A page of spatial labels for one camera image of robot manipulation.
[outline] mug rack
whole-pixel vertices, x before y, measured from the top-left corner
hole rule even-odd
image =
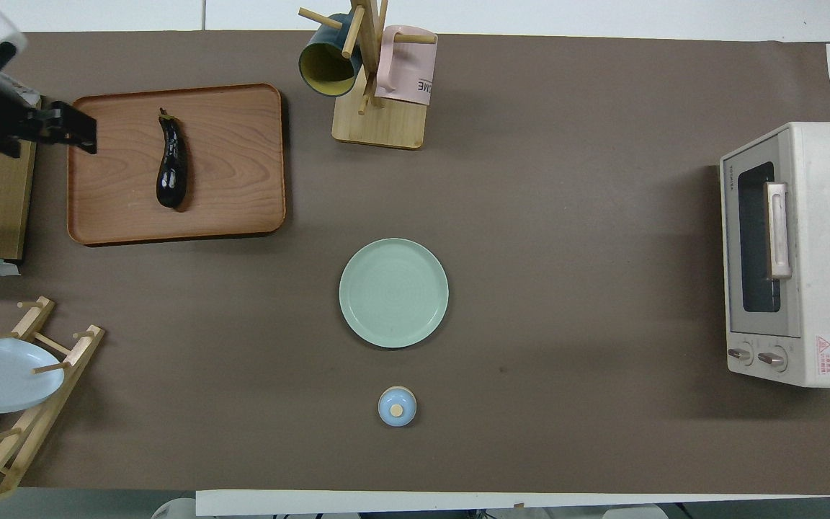
[[[36,368],[36,372],[63,369],[63,384],[42,403],[21,411],[17,420],[0,431],[0,500],[9,496],[19,486],[22,477],[34,461],[37,451],[50,432],[53,422],[63,409],[73,387],[85,371],[89,359],[102,341],[104,329],[91,325],[85,332],[73,333],[76,344],[67,348],[40,333],[43,324],[53,311],[55,302],[48,298],[24,301],[17,304],[27,313],[11,332],[0,333],[0,338],[13,337],[27,342],[40,342],[57,358],[63,360],[53,365]]]
[[[335,99],[332,137],[342,142],[418,150],[424,143],[428,107],[375,96],[376,69],[380,62],[388,0],[381,0],[379,10],[376,9],[376,0],[350,0],[350,4],[353,18],[342,55],[349,58],[355,43],[358,44],[363,70],[350,92]],[[342,27],[336,20],[302,7],[299,15],[335,29]],[[394,42],[434,44],[437,39],[434,36],[399,34]]]

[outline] eggplant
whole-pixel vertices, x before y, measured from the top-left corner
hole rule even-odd
[[[159,108],[159,125],[165,135],[165,152],[159,164],[156,179],[156,198],[165,207],[174,209],[181,205],[187,193],[187,144],[178,119]]]

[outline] small blue bowl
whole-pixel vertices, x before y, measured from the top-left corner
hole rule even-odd
[[[376,410],[387,425],[403,427],[415,418],[418,403],[409,388],[393,386],[380,395]]]

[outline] pink mug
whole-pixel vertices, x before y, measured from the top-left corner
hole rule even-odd
[[[396,34],[432,36],[435,43],[394,42]],[[408,25],[387,26],[376,68],[376,97],[430,105],[435,56],[437,35],[433,32]]]

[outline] wooden stand base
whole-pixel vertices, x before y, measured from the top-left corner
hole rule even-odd
[[[360,99],[365,94],[366,86],[366,74],[360,72],[354,88],[335,99],[332,137],[336,141],[386,148],[421,148],[424,143],[424,122],[428,115],[428,107],[412,102],[380,99],[382,108],[370,103],[365,114],[360,115]]]

